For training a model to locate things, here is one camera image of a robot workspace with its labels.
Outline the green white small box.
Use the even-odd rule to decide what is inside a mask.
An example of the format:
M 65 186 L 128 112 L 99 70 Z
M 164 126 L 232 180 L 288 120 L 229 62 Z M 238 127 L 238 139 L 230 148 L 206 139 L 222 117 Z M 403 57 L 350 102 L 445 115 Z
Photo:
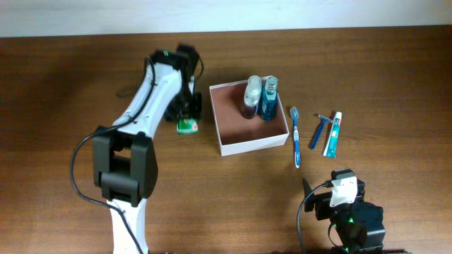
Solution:
M 196 119 L 180 119 L 177 122 L 178 135 L 191 135 L 198 132 L 198 123 Z

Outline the white teal toothpaste tube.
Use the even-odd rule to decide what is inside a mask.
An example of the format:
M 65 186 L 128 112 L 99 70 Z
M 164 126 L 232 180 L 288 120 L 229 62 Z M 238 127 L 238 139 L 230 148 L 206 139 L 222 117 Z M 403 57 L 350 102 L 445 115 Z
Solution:
M 325 157 L 336 158 L 342 115 L 340 111 L 335 113 L 328 141 L 323 151 L 323 156 Z

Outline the clear purple liquid bottle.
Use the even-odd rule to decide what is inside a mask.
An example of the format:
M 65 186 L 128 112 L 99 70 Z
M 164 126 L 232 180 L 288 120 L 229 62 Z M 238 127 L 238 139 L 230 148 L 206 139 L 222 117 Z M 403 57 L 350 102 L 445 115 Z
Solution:
M 257 115 L 258 104 L 261 99 L 262 80 L 259 76 L 253 75 L 247 80 L 247 86 L 244 92 L 244 106 L 242 110 L 243 117 L 252 119 Z

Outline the teal mouthwash bottle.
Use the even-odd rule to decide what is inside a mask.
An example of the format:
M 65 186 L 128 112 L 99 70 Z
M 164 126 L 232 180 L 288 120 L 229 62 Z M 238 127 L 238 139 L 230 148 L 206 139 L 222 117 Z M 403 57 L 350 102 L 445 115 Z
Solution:
M 278 79 L 269 77 L 263 87 L 261 101 L 261 117 L 265 121 L 270 121 L 275 114 L 275 104 L 278 96 Z

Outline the blue disposable razor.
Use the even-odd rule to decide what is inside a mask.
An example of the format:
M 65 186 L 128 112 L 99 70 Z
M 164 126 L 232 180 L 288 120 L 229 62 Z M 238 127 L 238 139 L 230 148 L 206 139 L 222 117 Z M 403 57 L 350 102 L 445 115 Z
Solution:
M 326 116 L 323 116 L 323 115 L 320 115 L 320 114 L 317 114 L 317 116 L 320 119 L 320 124 L 318 125 L 318 128 L 316 129 L 316 132 L 314 133 L 312 141 L 311 141 L 311 144 L 309 146 L 309 148 L 311 150 L 315 149 L 315 147 L 317 145 L 317 142 L 319 141 L 319 138 L 321 137 L 321 134 L 323 132 L 324 126 L 327 123 L 332 123 L 333 122 L 332 119 L 330 119 L 330 118 L 328 118 Z

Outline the blue white toothbrush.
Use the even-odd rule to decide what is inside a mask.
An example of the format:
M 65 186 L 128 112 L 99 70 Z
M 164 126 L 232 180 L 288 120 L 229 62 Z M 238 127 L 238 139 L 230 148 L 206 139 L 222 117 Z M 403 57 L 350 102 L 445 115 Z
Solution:
M 297 128 L 297 119 L 299 118 L 299 112 L 296 107 L 292 107 L 290 109 L 290 116 L 293 122 L 293 141 L 294 141 L 294 148 L 295 148 L 295 155 L 294 155 L 294 161 L 295 161 L 295 167 L 299 168 L 301 164 L 301 157 L 300 157 L 300 151 L 299 151 L 299 132 Z

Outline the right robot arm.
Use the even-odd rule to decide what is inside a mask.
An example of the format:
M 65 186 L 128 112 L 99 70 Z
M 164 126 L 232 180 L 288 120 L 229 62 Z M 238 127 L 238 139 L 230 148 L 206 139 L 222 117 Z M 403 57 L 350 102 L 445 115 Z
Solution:
M 328 228 L 335 229 L 341 244 L 334 244 L 332 253 L 382 253 L 386 230 L 383 208 L 364 200 L 365 183 L 351 169 L 331 172 L 331 179 L 312 188 L 303 180 L 304 199 L 297 212 L 297 234 L 302 252 L 306 248 L 302 238 L 300 216 L 303 211 L 315 211 L 319 221 L 329 220 Z

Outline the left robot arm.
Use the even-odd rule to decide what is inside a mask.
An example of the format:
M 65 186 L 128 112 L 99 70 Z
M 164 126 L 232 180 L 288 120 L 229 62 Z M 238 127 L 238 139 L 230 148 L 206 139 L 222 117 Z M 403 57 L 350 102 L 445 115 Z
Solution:
M 100 126 L 93 139 L 94 184 L 110 206 L 115 253 L 148 253 L 145 207 L 157 183 L 153 140 L 161 120 L 177 122 L 202 115 L 195 47 L 157 50 L 148 58 L 143 81 L 125 112 Z

